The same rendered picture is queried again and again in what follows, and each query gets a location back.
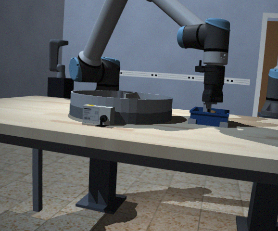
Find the table leg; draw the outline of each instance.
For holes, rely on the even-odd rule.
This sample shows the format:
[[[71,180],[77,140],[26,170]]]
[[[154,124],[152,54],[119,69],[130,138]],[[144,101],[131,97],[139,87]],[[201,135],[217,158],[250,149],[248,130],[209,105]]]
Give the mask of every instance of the table leg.
[[[43,209],[43,150],[32,150],[32,198],[33,211]]]
[[[117,162],[90,158],[89,192],[76,206],[114,214],[126,200],[115,194]]]
[[[278,231],[278,186],[253,183],[248,217],[236,216],[238,231]]]

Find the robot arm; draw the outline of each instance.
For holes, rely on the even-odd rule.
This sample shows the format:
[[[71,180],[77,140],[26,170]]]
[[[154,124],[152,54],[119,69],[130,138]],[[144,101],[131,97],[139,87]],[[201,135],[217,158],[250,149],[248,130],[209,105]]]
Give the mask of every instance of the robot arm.
[[[209,111],[211,104],[222,102],[222,87],[227,64],[229,27],[223,19],[207,19],[205,23],[177,0],[148,0],[154,2],[182,28],[177,41],[182,48],[204,50],[203,63],[196,67],[204,72],[202,101]],[[119,90],[120,63],[101,57],[127,0],[106,0],[87,45],[78,57],[71,59],[69,70],[74,81],[97,82],[96,90]]]

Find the tiled floor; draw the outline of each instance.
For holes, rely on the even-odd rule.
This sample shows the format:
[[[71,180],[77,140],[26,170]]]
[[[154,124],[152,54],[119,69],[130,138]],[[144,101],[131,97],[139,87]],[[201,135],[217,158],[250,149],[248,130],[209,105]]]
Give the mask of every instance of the tiled floor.
[[[114,215],[75,206],[89,159],[43,152],[43,210],[32,210],[32,149],[0,144],[0,231],[235,231],[251,182],[118,164]]]

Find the blue-gray wall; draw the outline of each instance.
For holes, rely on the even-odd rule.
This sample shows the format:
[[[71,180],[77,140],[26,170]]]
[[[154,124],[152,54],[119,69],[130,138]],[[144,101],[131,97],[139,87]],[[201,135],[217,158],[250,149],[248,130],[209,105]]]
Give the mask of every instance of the blue-gray wall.
[[[278,0],[180,0],[205,21],[230,21],[229,59],[226,77],[250,79],[250,85],[225,84],[224,102],[215,108],[251,116],[259,58],[263,13],[278,13]],[[62,62],[68,74],[69,60],[86,45],[104,0],[66,1]],[[194,72],[203,51],[182,49],[177,44],[179,26],[154,3],[128,0],[103,54],[120,60],[121,70],[201,75]],[[95,83],[75,83],[75,89],[95,89]],[[203,82],[120,77],[120,89],[173,97],[173,108],[202,106]]]
[[[47,95],[49,40],[62,39],[64,0],[0,0],[0,98]]]

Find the black table frame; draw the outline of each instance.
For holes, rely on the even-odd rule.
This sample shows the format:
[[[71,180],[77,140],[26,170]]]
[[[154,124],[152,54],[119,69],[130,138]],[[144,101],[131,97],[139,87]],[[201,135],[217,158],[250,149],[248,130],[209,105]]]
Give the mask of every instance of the black table frame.
[[[89,193],[76,206],[113,214],[125,201],[115,194],[117,163],[244,180],[253,183],[248,217],[236,217],[238,231],[278,230],[278,174],[211,166],[136,154],[80,147],[0,134],[0,142],[32,148],[33,211],[42,210],[42,150],[90,158]],[[173,147],[165,147],[174,153]]]

